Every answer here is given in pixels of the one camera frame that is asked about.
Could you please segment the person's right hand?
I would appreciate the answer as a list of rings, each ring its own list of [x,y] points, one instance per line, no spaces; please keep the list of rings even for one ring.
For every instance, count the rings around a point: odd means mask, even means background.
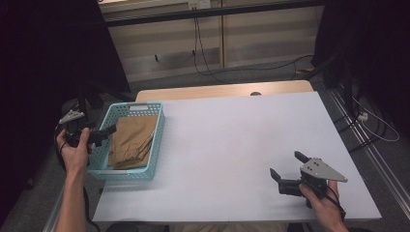
[[[304,184],[299,185],[299,189],[304,197],[310,202],[319,224],[336,224],[343,223],[340,210],[332,201],[327,198],[319,199],[311,188]]]

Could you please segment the person's left hand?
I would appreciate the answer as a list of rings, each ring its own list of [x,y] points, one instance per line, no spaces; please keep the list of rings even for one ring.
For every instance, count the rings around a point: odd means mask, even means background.
[[[89,128],[83,129],[76,147],[66,143],[65,130],[57,135],[58,149],[62,155],[68,176],[83,177],[86,174],[88,156],[92,151],[91,146],[88,144],[90,133]]]

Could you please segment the black horizontal bar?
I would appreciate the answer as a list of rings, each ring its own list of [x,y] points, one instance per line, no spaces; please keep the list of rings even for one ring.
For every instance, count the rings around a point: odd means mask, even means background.
[[[117,17],[113,19],[107,19],[103,23],[103,25],[106,27],[118,27],[221,15],[239,15],[268,11],[300,9],[307,7],[324,6],[327,3],[327,1],[328,0],[285,0],[275,3],[251,4],[244,6],[222,7],[205,10],[190,10],[177,13]]]

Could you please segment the beige wooden cabinet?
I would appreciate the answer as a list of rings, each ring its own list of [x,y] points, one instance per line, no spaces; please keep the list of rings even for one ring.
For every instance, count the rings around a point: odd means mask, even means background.
[[[323,9],[182,19],[109,30],[128,81],[309,55]]]

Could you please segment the white table cover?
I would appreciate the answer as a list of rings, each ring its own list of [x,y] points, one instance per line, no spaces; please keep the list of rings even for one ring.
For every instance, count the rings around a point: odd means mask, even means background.
[[[96,221],[307,221],[302,197],[282,195],[270,172],[300,177],[294,154],[320,158],[346,177],[340,203],[350,220],[380,213],[315,92],[163,103],[155,177],[105,185]]]

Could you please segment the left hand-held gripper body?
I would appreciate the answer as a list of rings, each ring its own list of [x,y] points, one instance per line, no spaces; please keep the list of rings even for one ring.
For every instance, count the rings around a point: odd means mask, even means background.
[[[82,130],[90,130],[96,126],[93,121],[88,121],[84,112],[70,110],[60,121],[59,124],[66,130],[66,141],[76,147],[79,143]],[[99,130],[90,133],[88,144],[100,147],[103,143],[104,135]]]

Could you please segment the black curtain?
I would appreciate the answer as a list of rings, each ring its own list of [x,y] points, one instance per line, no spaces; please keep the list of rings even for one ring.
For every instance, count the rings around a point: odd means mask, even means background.
[[[410,0],[329,0],[311,63],[337,56],[325,72],[335,86],[345,67],[398,129],[410,136]]]

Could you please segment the light blue plastic basket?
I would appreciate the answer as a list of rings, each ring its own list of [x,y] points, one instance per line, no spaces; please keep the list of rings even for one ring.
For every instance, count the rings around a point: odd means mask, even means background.
[[[131,169],[114,169],[108,165],[109,146],[112,136],[102,142],[102,146],[93,146],[93,153],[89,159],[88,173],[100,180],[109,181],[128,181],[140,180],[151,181],[156,172],[157,160],[160,152],[162,131],[164,128],[165,117],[160,102],[119,102],[112,104],[100,126],[101,130],[115,125],[120,118],[157,116],[157,122],[153,135],[153,142],[148,155],[148,163],[145,167]]]

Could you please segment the black metal stand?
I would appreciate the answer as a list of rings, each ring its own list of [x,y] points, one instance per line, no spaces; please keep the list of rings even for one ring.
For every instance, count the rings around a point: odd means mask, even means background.
[[[112,90],[94,81],[81,82],[78,86],[77,102],[81,112],[85,114],[85,119],[89,120],[87,105],[93,109],[103,107],[103,98],[101,94],[107,94],[122,102],[132,102],[132,98],[119,91]]]

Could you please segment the white wall socket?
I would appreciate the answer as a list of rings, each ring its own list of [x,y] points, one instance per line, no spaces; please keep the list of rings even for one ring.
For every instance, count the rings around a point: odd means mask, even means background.
[[[188,6],[190,10],[204,10],[211,8],[211,0],[189,0]]]

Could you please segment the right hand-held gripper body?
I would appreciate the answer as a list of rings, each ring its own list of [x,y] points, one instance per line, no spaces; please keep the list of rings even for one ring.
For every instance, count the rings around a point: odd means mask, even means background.
[[[286,180],[281,178],[278,183],[278,192],[280,194],[303,196],[299,189],[299,184],[304,184],[311,188],[319,198],[327,198],[341,209],[338,199],[333,199],[327,192],[329,189],[328,182],[347,182],[347,178],[333,169],[329,164],[320,158],[309,158],[307,163],[300,167],[301,177],[298,180]]]

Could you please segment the tan pants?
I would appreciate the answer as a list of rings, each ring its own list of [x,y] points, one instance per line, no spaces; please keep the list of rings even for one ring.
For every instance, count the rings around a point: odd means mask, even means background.
[[[148,164],[158,117],[121,117],[112,134],[108,165],[114,169],[142,168]]]

